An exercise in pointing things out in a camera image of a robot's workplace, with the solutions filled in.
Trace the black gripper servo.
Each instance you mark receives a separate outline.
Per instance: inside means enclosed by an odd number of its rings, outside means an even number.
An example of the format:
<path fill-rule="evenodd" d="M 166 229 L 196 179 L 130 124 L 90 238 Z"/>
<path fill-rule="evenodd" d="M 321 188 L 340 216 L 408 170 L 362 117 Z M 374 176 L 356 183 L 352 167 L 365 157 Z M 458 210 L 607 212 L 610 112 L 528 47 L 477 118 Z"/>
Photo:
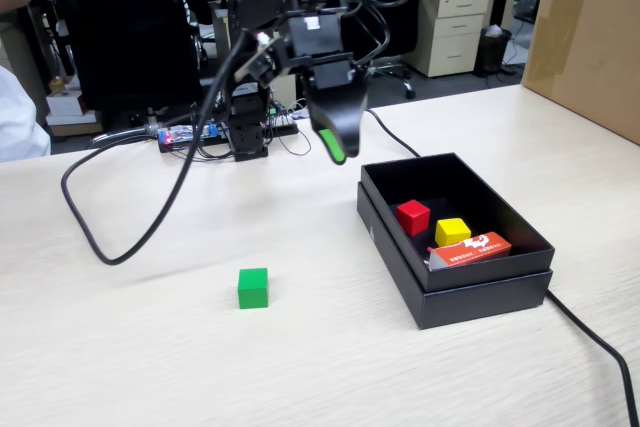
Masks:
<path fill-rule="evenodd" d="M 312 129 L 336 165 L 357 157 L 360 149 L 368 87 L 363 78 L 354 80 L 354 74 L 354 62 L 343 59 L 311 66 L 306 80 Z"/>

